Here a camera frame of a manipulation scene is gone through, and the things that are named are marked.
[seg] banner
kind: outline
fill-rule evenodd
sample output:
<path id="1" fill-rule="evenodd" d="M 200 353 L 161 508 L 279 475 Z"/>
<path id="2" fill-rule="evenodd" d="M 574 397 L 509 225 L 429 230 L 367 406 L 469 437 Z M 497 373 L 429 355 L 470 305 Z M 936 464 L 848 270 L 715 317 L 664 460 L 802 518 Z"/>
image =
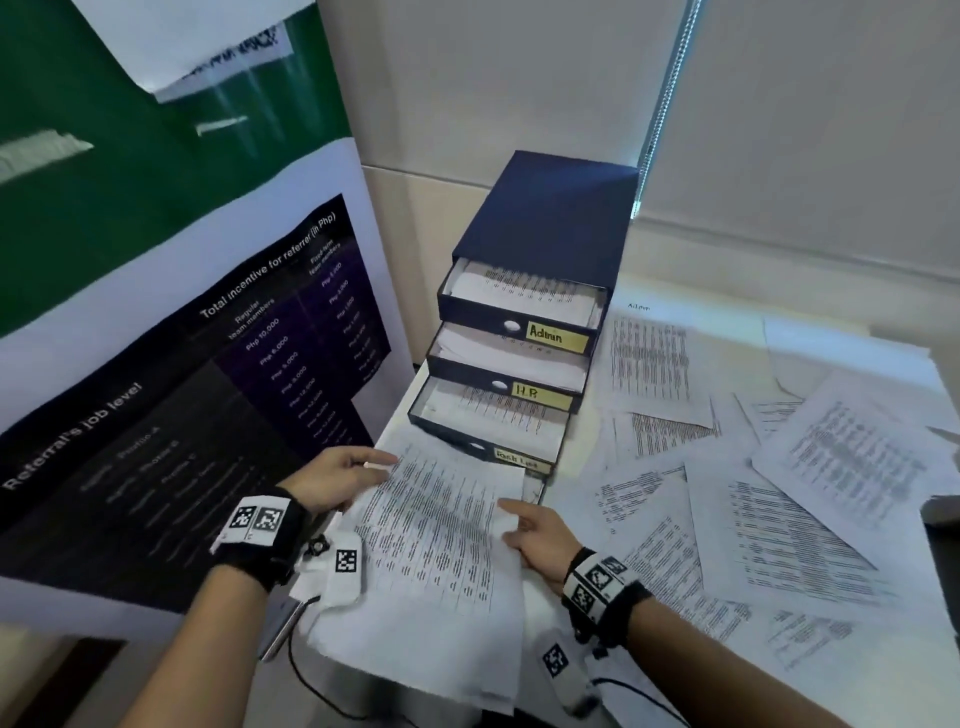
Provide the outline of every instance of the banner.
<path id="1" fill-rule="evenodd" d="M 411 357 L 316 8 L 156 95 L 67 0 L 0 28 L 0 620 L 144 636 Z"/>

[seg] cable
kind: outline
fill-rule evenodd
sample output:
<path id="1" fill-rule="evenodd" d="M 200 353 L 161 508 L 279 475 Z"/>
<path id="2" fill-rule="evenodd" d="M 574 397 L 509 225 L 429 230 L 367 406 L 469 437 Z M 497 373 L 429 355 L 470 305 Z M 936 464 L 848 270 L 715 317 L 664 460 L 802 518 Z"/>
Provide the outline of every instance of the cable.
<path id="1" fill-rule="evenodd" d="M 307 600 L 303 603 L 303 606 L 304 606 L 304 607 L 309 607 L 311 604 L 316 604 L 318 601 L 320 601 L 320 598 L 319 598 L 318 596 L 313 596 L 313 597 L 307 599 Z M 295 631 L 296 627 L 297 627 L 297 625 L 294 623 L 293 627 L 291 627 L 291 629 L 290 629 L 290 635 L 287 637 L 287 657 L 288 657 L 289 660 L 290 660 L 290 667 L 293 668 L 294 674 L 297 675 L 297 679 L 300 680 L 300 684 L 303 685 L 305 688 L 307 688 L 309 691 L 311 691 L 314 695 L 316 695 L 317 697 L 319 697 L 319 698 L 326 704 L 326 707 L 327 707 L 327 708 L 329 708 L 330 710 L 332 710 L 334 713 L 336 713 L 336 714 L 337 714 L 338 716 L 340 716 L 340 717 L 346 718 L 347 720 L 383 720 L 384 718 L 375 717 L 375 716 L 352 716 L 351 714 L 347 713 L 346 711 L 341 710 L 337 705 L 335 705 L 335 704 L 334 704 L 331 700 L 329 700 L 325 695 L 323 695 L 320 691 L 318 691 L 316 688 L 314 688 L 312 685 L 310 685 L 310 683 L 308 683 L 308 682 L 306 681 L 306 678 L 304 678 L 303 675 L 300 673 L 300 669 L 297 667 L 297 663 L 294 662 L 294 631 Z M 397 714 L 394 715 L 394 716 L 387 716 L 388 719 L 391 718 L 391 717 L 399 718 L 399 719 L 402 720 L 404 723 L 406 723 L 407 725 L 411 726 L 411 728 L 419 728 L 419 726 L 417 725 L 417 723 L 415 723 L 413 720 L 411 720 L 410 718 L 408 718 L 407 716 L 405 716 L 405 715 L 402 714 L 402 713 L 397 713 Z"/>
<path id="2" fill-rule="evenodd" d="M 628 691 L 635 692 L 637 695 L 640 695 L 640 696 L 642 696 L 642 697 L 645 697 L 647 700 L 649 700 L 651 703 L 653 703 L 654 705 L 656 705 L 658 708 L 660 708 L 660 709 L 661 709 L 662 711 L 664 711 L 665 713 L 669 714 L 669 715 L 670 715 L 671 717 L 673 717 L 675 720 L 678 720 L 680 723 L 682 723 L 683 725 L 685 725 L 686 728 L 690 728 L 690 724 L 687 723 L 683 718 L 681 718 L 681 717 L 678 716 L 676 713 L 674 713 L 673 711 L 671 711 L 669 708 L 667 708 L 665 705 L 663 705 L 663 703 L 661 703 L 661 702 L 660 702 L 659 700 L 657 700 L 655 697 L 651 697 L 651 696 L 648 695 L 646 692 L 642 691 L 640 688 L 635 688 L 633 685 L 629 685 L 629 684 L 627 684 L 627 683 L 622 683 L 622 682 L 620 682 L 619 680 L 614 680 L 614 679 L 611 678 L 611 677 L 598 677 L 598 678 L 596 678 L 595 680 L 591 680 L 590 682 L 593 683 L 594 685 L 602 685 L 603 683 L 610 683 L 611 685 L 616 685 L 616 686 L 619 687 L 619 688 L 626 688 Z"/>

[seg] yellow label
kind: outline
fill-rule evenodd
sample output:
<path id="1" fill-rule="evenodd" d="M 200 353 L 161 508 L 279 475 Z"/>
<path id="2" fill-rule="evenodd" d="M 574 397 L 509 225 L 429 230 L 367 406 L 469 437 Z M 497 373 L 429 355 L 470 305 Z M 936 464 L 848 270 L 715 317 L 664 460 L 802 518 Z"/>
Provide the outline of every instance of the yellow label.
<path id="1" fill-rule="evenodd" d="M 550 475 L 550 465 L 541 460 L 534 460 L 532 457 L 521 455 L 518 452 L 511 452 L 508 449 L 494 448 L 493 454 L 496 455 L 497 460 L 503 460 L 505 463 L 519 465 L 521 468 L 537 471 L 544 475 Z"/>
<path id="2" fill-rule="evenodd" d="M 562 395 L 560 392 L 554 392 L 553 390 L 544 389 L 543 387 L 535 387 L 533 384 L 524 384 L 519 381 L 514 382 L 512 394 L 514 397 L 520 397 L 522 400 L 539 402 L 548 407 L 562 409 L 564 412 L 570 411 L 570 404 L 573 402 L 573 398 L 570 395 Z"/>
<path id="3" fill-rule="evenodd" d="M 583 353 L 587 350 L 586 338 L 582 333 L 564 331 L 562 328 L 546 327 L 531 321 L 527 324 L 527 338 L 531 341 L 541 341 L 557 349 L 566 349 L 568 352 Z"/>

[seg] roller blind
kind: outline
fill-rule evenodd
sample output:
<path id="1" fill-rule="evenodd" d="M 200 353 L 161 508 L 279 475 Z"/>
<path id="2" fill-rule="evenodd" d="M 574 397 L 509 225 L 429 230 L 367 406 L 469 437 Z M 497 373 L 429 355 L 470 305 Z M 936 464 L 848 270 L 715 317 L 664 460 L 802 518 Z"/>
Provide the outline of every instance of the roller blind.
<path id="1" fill-rule="evenodd" d="M 960 4 L 709 0 L 640 217 L 960 279 Z"/>
<path id="2" fill-rule="evenodd" d="M 320 0 L 364 163 L 491 185 L 515 149 L 637 163 L 684 0 Z"/>

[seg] wrist strap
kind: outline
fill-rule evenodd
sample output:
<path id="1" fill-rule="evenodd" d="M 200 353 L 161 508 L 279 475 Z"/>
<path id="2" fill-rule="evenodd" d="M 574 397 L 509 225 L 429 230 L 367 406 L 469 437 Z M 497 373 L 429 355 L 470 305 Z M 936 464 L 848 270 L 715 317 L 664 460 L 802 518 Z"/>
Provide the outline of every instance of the wrist strap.
<path id="1" fill-rule="evenodd" d="M 579 642 L 596 635 L 613 647 L 626 642 L 634 605 L 648 596 L 633 571 L 612 556 L 582 548 L 570 562 L 562 602 Z"/>
<path id="2" fill-rule="evenodd" d="M 216 564 L 249 574 L 269 592 L 290 578 L 312 520 L 289 492 L 272 486 L 240 499 L 210 553 Z"/>

